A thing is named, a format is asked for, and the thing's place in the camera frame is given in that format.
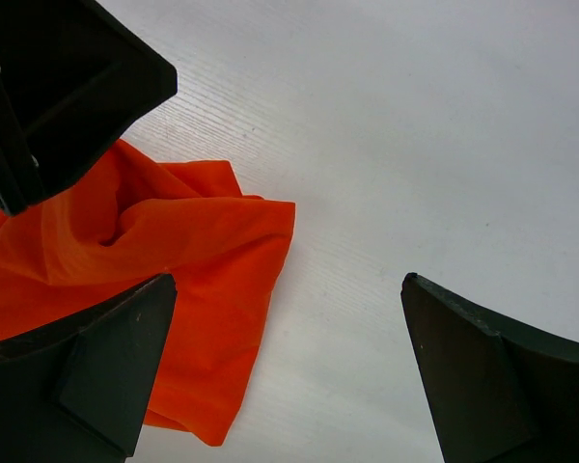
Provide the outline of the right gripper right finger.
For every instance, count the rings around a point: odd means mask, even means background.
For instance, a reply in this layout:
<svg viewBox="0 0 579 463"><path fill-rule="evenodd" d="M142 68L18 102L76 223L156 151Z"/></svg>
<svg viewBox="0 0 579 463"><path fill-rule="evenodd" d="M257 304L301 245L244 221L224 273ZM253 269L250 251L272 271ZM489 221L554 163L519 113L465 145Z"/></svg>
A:
<svg viewBox="0 0 579 463"><path fill-rule="evenodd" d="M579 342L416 274L403 313L447 462L579 462Z"/></svg>

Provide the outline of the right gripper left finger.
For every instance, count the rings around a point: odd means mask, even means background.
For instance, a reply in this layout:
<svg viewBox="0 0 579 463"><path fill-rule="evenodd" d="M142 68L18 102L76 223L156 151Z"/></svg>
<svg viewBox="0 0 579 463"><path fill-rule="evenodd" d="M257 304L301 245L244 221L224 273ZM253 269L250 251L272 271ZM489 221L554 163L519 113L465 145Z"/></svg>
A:
<svg viewBox="0 0 579 463"><path fill-rule="evenodd" d="M157 275L0 341L0 463L124 462L136 449L177 299Z"/></svg>

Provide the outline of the orange t shirt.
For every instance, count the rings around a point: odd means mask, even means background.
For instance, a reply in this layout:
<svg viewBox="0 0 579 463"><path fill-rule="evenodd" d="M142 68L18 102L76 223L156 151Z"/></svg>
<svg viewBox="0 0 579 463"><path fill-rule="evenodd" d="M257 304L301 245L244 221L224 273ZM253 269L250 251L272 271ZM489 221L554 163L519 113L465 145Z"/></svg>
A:
<svg viewBox="0 0 579 463"><path fill-rule="evenodd" d="M0 210L0 340L157 274L176 283L145 422L222 445L242 405L294 231L225 160L158 163L116 142L67 191Z"/></svg>

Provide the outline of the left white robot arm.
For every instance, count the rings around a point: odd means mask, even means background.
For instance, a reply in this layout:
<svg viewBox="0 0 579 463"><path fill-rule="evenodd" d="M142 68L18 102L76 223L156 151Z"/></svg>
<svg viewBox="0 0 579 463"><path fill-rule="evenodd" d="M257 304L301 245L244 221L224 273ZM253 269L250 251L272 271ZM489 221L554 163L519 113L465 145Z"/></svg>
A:
<svg viewBox="0 0 579 463"><path fill-rule="evenodd" d="M0 210L72 187L173 97L175 67L95 1L0 1Z"/></svg>

